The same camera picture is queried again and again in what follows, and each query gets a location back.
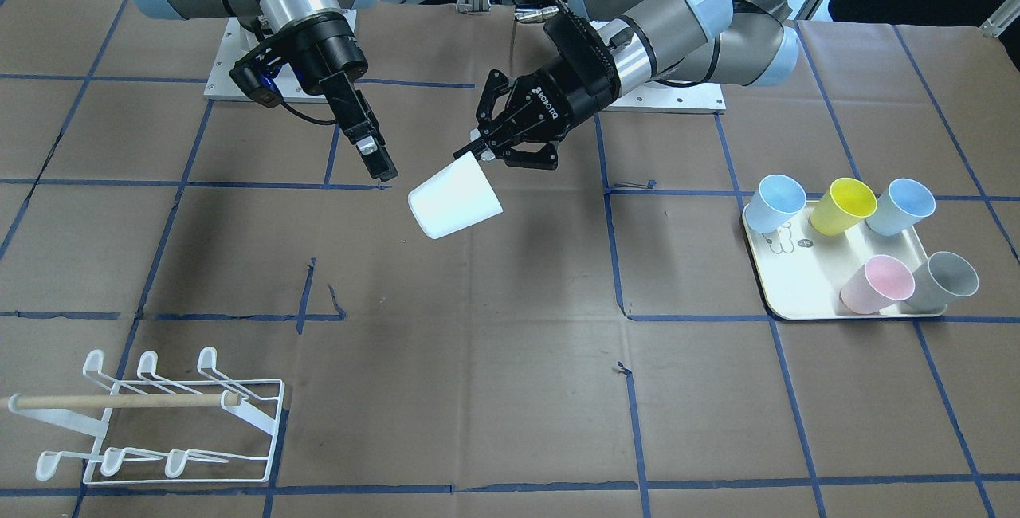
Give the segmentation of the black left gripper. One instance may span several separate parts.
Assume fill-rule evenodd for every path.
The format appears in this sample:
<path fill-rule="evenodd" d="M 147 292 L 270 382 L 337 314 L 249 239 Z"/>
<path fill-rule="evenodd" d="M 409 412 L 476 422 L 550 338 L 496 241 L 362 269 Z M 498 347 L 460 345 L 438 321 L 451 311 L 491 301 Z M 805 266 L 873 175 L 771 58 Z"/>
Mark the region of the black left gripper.
<path fill-rule="evenodd" d="M 487 161 L 491 151 L 510 167 L 557 169 L 558 144 L 566 134 L 617 96 L 616 72 L 540 68 L 512 79 L 491 70 L 475 111 L 480 136 L 455 151 L 454 158 Z"/>

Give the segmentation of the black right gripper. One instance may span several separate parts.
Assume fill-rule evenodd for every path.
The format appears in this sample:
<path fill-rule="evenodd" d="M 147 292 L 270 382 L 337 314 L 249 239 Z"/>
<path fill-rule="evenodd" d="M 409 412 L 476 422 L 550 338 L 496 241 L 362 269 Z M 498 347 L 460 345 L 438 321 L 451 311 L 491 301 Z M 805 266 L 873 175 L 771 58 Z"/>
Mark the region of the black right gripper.
<path fill-rule="evenodd" d="M 369 175 L 379 182 L 398 177 L 378 124 L 371 119 L 363 94 L 353 85 L 367 71 L 368 61 L 342 13 L 317 14 L 291 25 L 262 40 L 257 51 L 265 60 L 256 72 L 255 100 L 283 100 L 280 90 L 270 81 L 277 73 L 270 71 L 269 63 L 280 58 L 291 65 L 306 93 L 324 94 L 339 130 L 357 148 Z"/>

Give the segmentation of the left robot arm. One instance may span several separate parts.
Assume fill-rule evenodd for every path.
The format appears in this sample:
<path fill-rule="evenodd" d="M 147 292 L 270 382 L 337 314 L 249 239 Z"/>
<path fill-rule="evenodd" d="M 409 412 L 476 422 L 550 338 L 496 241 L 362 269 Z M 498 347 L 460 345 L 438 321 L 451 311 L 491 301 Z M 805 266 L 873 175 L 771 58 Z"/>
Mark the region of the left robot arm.
<path fill-rule="evenodd" d="M 565 136 L 638 87 L 772 86 L 798 61 L 787 0 L 550 2 L 543 30 L 557 57 L 518 77 L 489 72 L 455 159 L 554 170 Z"/>

